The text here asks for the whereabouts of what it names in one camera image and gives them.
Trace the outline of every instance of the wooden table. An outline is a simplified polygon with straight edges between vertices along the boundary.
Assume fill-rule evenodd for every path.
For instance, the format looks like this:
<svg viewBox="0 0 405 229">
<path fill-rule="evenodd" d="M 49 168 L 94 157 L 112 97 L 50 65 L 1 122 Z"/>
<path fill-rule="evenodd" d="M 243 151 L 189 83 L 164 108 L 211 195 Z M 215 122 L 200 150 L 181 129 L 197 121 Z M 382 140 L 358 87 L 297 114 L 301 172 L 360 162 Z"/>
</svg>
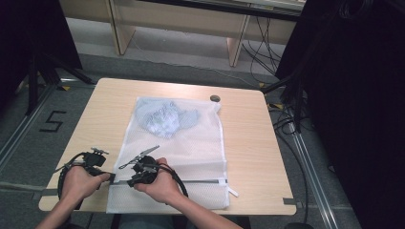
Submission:
<svg viewBox="0 0 405 229">
<path fill-rule="evenodd" d="M 96 146 L 110 152 L 101 169 L 112 172 L 139 96 L 209 100 L 213 94 L 221 98 L 219 116 L 224 128 L 229 186 L 239 193 L 238 198 L 230 195 L 228 208 L 215 212 L 295 214 L 295 205 L 284 204 L 285 199 L 292 199 L 292 193 L 265 99 L 259 91 L 103 78 L 98 81 L 57 167 Z M 53 174 L 47 189 L 57 188 L 58 176 Z M 108 187 L 107 182 L 103 183 L 83 201 L 80 210 L 105 212 Z M 50 211 L 57 202 L 57 196 L 45 196 L 39 208 Z"/>
</svg>

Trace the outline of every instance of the black clamp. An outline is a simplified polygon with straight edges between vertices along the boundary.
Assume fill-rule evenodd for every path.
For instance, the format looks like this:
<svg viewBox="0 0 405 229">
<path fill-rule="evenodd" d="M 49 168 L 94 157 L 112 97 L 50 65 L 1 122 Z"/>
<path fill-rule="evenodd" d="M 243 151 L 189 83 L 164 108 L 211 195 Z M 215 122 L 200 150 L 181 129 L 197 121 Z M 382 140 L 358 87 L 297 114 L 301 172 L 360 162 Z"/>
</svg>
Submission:
<svg viewBox="0 0 405 229">
<path fill-rule="evenodd" d="M 105 162 L 105 157 L 103 156 L 103 154 L 108 155 L 108 153 L 99 150 L 95 147 L 92 147 L 92 150 L 93 150 L 92 153 L 82 152 L 74 156 L 71 160 L 69 160 L 68 163 L 64 164 L 62 167 L 54 171 L 56 173 L 61 170 L 59 175 L 59 181 L 57 182 L 57 196 L 59 197 L 59 199 L 62 196 L 63 183 L 65 182 L 65 177 L 73 166 L 82 166 L 87 171 L 87 173 L 89 173 L 93 177 L 106 173 L 98 168 L 95 168 L 95 166 L 101 167 Z M 77 160 L 77 158 L 80 156 L 83 157 L 82 160 Z M 110 174 L 110 181 L 114 180 L 114 177 L 115 174 Z M 80 209 L 82 202 L 83 200 L 75 207 L 75 210 Z"/>
<path fill-rule="evenodd" d="M 136 156 L 134 159 L 129 161 L 128 163 L 119 166 L 119 169 L 125 168 L 129 164 L 134 164 L 132 169 L 135 171 L 135 174 L 131 177 L 131 179 L 127 180 L 127 183 L 130 187 L 134 187 L 137 183 L 144 183 L 150 184 L 155 181 L 156 177 L 158 176 L 159 169 L 162 169 L 168 172 L 172 178 L 179 184 L 181 187 L 182 193 L 188 197 L 187 190 L 181 179 L 179 178 L 178 174 L 174 169 L 172 169 L 169 165 L 164 163 L 157 163 L 155 159 L 151 156 L 147 156 L 153 150 L 156 150 L 159 146 L 146 150 L 140 155 Z"/>
</svg>

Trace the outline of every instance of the black stand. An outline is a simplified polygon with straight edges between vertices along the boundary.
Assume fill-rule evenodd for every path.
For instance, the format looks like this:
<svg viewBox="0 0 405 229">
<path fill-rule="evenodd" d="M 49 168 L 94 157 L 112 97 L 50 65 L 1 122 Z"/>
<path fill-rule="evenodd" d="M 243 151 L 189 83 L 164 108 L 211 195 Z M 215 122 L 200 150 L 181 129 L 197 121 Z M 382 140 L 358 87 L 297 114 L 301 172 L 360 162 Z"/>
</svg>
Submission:
<svg viewBox="0 0 405 229">
<path fill-rule="evenodd" d="M 41 73 L 46 83 L 52 85 L 60 83 L 59 75 L 54 69 L 55 67 L 64 69 L 66 72 L 72 74 L 86 84 L 95 84 L 91 78 L 71 68 L 54 56 L 45 53 L 33 54 L 30 59 L 29 67 L 29 107 L 26 115 L 29 115 L 33 111 L 38 102 L 38 72 Z"/>
</svg>

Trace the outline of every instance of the mesh laundry bag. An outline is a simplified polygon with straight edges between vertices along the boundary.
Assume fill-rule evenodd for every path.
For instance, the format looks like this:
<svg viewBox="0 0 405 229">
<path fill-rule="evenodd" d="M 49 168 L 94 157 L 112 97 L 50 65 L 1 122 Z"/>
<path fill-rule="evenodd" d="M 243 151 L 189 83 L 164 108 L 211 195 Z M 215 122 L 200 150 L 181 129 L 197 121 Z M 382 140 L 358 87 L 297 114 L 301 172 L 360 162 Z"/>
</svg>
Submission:
<svg viewBox="0 0 405 229">
<path fill-rule="evenodd" d="M 218 111 L 211 101 L 139 97 L 128 125 L 110 185 L 107 213 L 167 212 L 171 207 L 130 188 L 123 180 L 135 174 L 128 163 L 142 151 L 160 147 L 149 156 L 166 157 L 191 199 L 207 209 L 229 205 L 224 138 Z"/>
</svg>

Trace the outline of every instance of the metal rail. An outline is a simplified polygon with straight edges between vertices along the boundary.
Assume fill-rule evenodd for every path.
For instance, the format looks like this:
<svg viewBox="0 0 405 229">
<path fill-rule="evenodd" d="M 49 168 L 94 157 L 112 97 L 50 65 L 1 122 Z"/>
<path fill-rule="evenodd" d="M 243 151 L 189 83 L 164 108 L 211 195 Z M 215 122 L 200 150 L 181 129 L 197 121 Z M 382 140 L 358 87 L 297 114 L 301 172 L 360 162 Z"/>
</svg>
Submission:
<svg viewBox="0 0 405 229">
<path fill-rule="evenodd" d="M 322 219 L 325 222 L 327 229 L 338 229 L 339 226 L 336 221 L 336 217 L 333 213 L 333 210 L 330 206 L 328 198 L 325 194 L 325 191 L 322 187 L 322 184 L 316 174 L 315 168 L 313 167 L 312 160 L 310 159 L 307 146 L 302 138 L 301 133 L 295 132 L 295 126 L 293 123 L 289 123 L 290 130 L 294 133 L 294 143 L 298 150 L 298 155 L 303 164 L 305 173 L 308 176 L 309 185 L 315 197 L 316 203 L 319 206 L 319 211 L 321 213 Z"/>
<path fill-rule="evenodd" d="M 21 143 L 21 140 L 24 138 L 24 136 L 30 130 L 31 125 L 34 123 L 34 121 L 40 114 L 40 111 L 42 111 L 43 105 L 45 104 L 47 99 L 50 97 L 50 95 L 54 92 L 55 87 L 56 87 L 55 85 L 49 85 L 45 88 L 44 92 L 41 94 L 41 96 L 38 99 L 38 104 L 35 107 L 35 109 L 31 112 L 31 114 L 24 116 L 21 123 L 18 125 L 18 127 L 15 129 L 14 133 L 11 135 L 9 140 L 6 142 L 6 144 L 1 149 L 1 151 L 0 151 L 0 172 L 4 169 L 4 167 L 6 166 L 6 163 L 9 161 L 9 159 L 11 158 L 11 156 L 14 154 L 15 150 Z"/>
</svg>

